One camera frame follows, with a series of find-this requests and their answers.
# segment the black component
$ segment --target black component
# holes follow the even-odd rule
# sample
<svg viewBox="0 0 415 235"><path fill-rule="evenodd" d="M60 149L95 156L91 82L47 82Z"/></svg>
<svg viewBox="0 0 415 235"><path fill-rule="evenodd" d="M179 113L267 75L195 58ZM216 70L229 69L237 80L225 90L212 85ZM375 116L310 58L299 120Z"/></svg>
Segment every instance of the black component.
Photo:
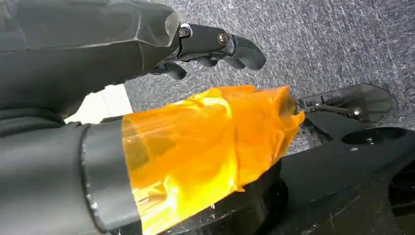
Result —
<svg viewBox="0 0 415 235"><path fill-rule="evenodd" d="M121 122L92 126L82 143L87 198L103 232L139 221L124 158Z"/></svg>
<svg viewBox="0 0 415 235"><path fill-rule="evenodd" d="M405 129L395 127L370 128L350 133L344 136L342 141L354 145L382 144L386 141L398 139L406 133Z"/></svg>
<svg viewBox="0 0 415 235"><path fill-rule="evenodd" d="M392 108L389 93L369 84L360 84L335 92L299 100L307 111L330 111L361 122L379 122Z"/></svg>
<svg viewBox="0 0 415 235"><path fill-rule="evenodd" d="M14 122L44 125L0 138L1 233L101 234L82 187L80 139L88 126L57 127L43 117L20 117Z"/></svg>
<svg viewBox="0 0 415 235"><path fill-rule="evenodd" d="M262 51L251 41L236 35L231 35L234 50L230 58L225 58L232 67L242 69L245 66L252 70L261 69L266 58Z"/></svg>
<svg viewBox="0 0 415 235"><path fill-rule="evenodd" d="M176 80L182 80L187 75L186 70L173 62L157 65L156 68L150 73L154 75L167 74Z"/></svg>
<svg viewBox="0 0 415 235"><path fill-rule="evenodd" d="M186 61L209 55L226 46L221 45L218 40L219 34L224 32L223 29L198 24L189 24L189 26L191 37L180 40L179 60Z"/></svg>
<svg viewBox="0 0 415 235"><path fill-rule="evenodd" d="M152 74L166 73L174 79L183 79L185 70L171 63L174 61L198 61L206 67L213 67L223 59L235 69L248 67L252 70L258 70L266 63L265 55L254 43L227 34L223 29L186 24L178 32L181 35L179 51L158 64Z"/></svg>

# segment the gray carpet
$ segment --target gray carpet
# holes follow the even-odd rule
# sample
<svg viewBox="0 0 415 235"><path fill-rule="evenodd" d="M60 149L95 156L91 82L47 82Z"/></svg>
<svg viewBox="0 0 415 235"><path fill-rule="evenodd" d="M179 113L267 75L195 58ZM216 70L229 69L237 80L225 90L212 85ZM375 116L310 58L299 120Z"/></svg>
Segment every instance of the gray carpet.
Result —
<svg viewBox="0 0 415 235"><path fill-rule="evenodd" d="M289 85L305 97L359 83L391 92L384 124L415 129L414 0L165 0L186 22L254 41L268 61L259 71L183 63L175 81L146 76L127 82L134 111L160 107L214 86Z"/></svg>

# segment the robotic hand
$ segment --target robotic hand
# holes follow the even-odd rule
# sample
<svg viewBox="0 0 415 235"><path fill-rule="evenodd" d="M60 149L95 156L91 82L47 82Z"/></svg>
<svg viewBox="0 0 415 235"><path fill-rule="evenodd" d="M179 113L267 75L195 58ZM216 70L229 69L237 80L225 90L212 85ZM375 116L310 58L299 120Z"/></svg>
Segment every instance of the robotic hand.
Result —
<svg viewBox="0 0 415 235"><path fill-rule="evenodd" d="M143 0L2 5L0 109L38 107L65 118L105 86L148 73L184 78L177 61L211 67L223 59L253 70L266 61L247 39L215 27L180 26L179 13Z"/></svg>
<svg viewBox="0 0 415 235"><path fill-rule="evenodd" d="M89 93L148 73L183 79L186 72L177 61L212 67L223 59L253 70L266 61L251 41L215 27L181 25L171 8L146 1L4 0L0 6L5 234L95 235L140 221L124 157L124 120L63 121ZM256 94L253 87L242 89ZM205 95L215 93L221 100L219 90ZM223 114L220 105L215 109ZM139 153L140 146L132 152Z"/></svg>

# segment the black robotic finger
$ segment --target black robotic finger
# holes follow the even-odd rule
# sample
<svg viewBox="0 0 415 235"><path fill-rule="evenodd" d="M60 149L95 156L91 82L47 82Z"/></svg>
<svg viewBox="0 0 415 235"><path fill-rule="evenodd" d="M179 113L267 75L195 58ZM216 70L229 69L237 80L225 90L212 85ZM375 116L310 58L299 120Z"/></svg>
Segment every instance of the black robotic finger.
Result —
<svg viewBox="0 0 415 235"><path fill-rule="evenodd" d="M244 63L242 63L240 60L238 59L225 59L225 61L232 66L233 68L237 69L237 70L241 70L243 68L245 68L246 66L244 65Z"/></svg>
<svg viewBox="0 0 415 235"><path fill-rule="evenodd" d="M205 66L205 67L214 67L218 64L218 60L212 60L211 56L202 56L198 59L196 59L201 65Z"/></svg>
<svg viewBox="0 0 415 235"><path fill-rule="evenodd" d="M150 73L154 75L167 74L171 78L176 80L182 80L187 75L186 70L184 70L180 65L173 62L159 64Z"/></svg>
<svg viewBox="0 0 415 235"><path fill-rule="evenodd" d="M267 61L265 55L253 42L236 35L230 35L230 37L234 44L234 51L232 56L225 59L225 61L232 67L239 69L240 64L242 64L249 69L259 70L265 65Z"/></svg>

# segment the tape-wrapped part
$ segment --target tape-wrapped part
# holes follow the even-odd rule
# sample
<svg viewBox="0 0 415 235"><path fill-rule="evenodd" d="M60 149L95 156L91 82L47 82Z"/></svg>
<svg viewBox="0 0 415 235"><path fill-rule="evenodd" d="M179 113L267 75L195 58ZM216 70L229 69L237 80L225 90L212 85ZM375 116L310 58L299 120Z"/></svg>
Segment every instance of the tape-wrapped part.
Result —
<svg viewBox="0 0 415 235"><path fill-rule="evenodd" d="M155 235L258 179L304 121L288 87L213 88L126 115L123 148L143 234Z"/></svg>

